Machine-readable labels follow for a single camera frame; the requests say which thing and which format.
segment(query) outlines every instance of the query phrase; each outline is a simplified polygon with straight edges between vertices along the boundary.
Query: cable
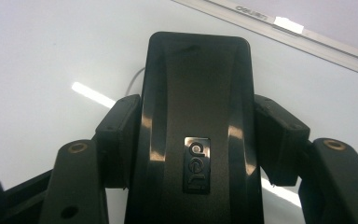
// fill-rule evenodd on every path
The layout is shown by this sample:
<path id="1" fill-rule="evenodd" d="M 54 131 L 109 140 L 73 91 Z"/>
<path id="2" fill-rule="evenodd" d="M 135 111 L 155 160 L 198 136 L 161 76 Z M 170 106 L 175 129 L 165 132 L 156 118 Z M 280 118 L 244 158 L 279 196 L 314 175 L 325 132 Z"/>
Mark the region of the cable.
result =
<path id="1" fill-rule="evenodd" d="M 130 84 L 129 84 L 129 87 L 128 87 L 127 90 L 126 90 L 125 96 L 128 96 L 128 95 L 130 94 L 130 90 L 131 90 L 131 88 L 132 88 L 133 83 L 135 82 L 136 78 L 137 78 L 144 70 L 145 70 L 144 67 L 141 68 L 141 70 L 139 70 L 139 71 L 135 74 L 135 76 L 133 76 L 133 78 L 132 78 L 132 80 L 131 80 L 131 82 L 130 82 Z"/>

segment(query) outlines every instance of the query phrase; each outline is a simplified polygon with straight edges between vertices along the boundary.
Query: screw hole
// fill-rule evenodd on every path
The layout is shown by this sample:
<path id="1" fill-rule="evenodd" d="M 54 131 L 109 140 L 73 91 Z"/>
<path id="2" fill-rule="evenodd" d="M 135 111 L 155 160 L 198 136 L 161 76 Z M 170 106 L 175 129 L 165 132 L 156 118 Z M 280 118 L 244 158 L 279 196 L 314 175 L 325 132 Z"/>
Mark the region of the screw hole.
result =
<path id="1" fill-rule="evenodd" d="M 61 217 L 64 219 L 72 218 L 78 213 L 78 211 L 79 209 L 76 206 L 68 206 L 62 210 Z"/>
<path id="2" fill-rule="evenodd" d="M 70 153 L 77 153 L 77 152 L 81 152 L 81 151 L 84 151 L 85 149 L 87 149 L 87 145 L 84 144 L 84 143 L 76 143 L 76 144 L 73 144 L 69 147 L 68 151 Z"/>
<path id="3" fill-rule="evenodd" d="M 347 148 L 343 143 L 335 141 L 333 139 L 324 140 L 324 145 L 338 151 L 342 151 Z"/>

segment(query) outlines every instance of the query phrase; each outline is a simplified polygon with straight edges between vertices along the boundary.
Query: white surface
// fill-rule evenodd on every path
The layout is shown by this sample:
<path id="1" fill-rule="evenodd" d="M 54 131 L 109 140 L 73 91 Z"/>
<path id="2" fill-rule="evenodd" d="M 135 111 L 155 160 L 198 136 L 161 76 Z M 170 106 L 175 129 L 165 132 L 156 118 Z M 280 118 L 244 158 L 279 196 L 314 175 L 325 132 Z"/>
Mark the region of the white surface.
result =
<path id="1" fill-rule="evenodd" d="M 358 0 L 230 0 L 358 48 Z"/>
<path id="2" fill-rule="evenodd" d="M 157 31 L 247 39 L 255 92 L 307 123 L 311 140 L 332 137 L 358 151 L 358 74 L 348 69 L 172 1 L 0 1 L 5 189 L 51 169 L 62 145 L 93 136 L 108 108 L 73 91 L 73 84 L 112 100 L 123 97 Z M 141 83 L 138 78 L 132 92 L 140 92 Z M 303 222 L 300 208 L 263 193 L 266 223 Z M 108 190 L 111 223 L 123 222 L 126 194 Z"/>

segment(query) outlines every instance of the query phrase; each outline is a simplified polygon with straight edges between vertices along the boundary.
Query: black plastic casing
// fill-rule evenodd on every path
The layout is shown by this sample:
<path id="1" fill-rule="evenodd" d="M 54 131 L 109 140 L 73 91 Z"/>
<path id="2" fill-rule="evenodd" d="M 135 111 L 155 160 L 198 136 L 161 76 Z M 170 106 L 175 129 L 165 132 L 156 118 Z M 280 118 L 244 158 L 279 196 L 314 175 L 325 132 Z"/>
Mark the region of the black plastic casing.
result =
<path id="1" fill-rule="evenodd" d="M 152 35 L 142 98 L 126 223 L 263 223 L 246 40 Z M 200 193 L 185 190 L 184 172 L 199 169 L 187 164 L 187 138 L 210 144 Z"/>

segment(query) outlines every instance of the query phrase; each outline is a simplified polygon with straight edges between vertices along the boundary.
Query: white background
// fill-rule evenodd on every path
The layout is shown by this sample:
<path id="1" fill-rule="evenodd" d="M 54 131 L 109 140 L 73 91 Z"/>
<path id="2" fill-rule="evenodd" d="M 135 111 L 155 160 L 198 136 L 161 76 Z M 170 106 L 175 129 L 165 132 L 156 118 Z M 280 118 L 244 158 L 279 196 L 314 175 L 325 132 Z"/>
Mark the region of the white background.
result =
<path id="1" fill-rule="evenodd" d="M 93 136 L 109 109 L 74 92 L 73 83 L 113 100 L 123 97 L 145 66 L 148 38 L 158 31 L 245 38 L 252 48 L 255 93 L 308 124 L 310 140 L 332 137 L 358 151 L 358 74 L 348 69 L 172 1 L 0 1 L 5 189 L 51 169 L 62 145 Z M 131 92 L 141 87 L 138 78 Z M 266 223 L 303 222 L 300 208 L 263 193 Z M 126 190 L 108 190 L 111 223 L 123 222 L 126 199 Z"/>

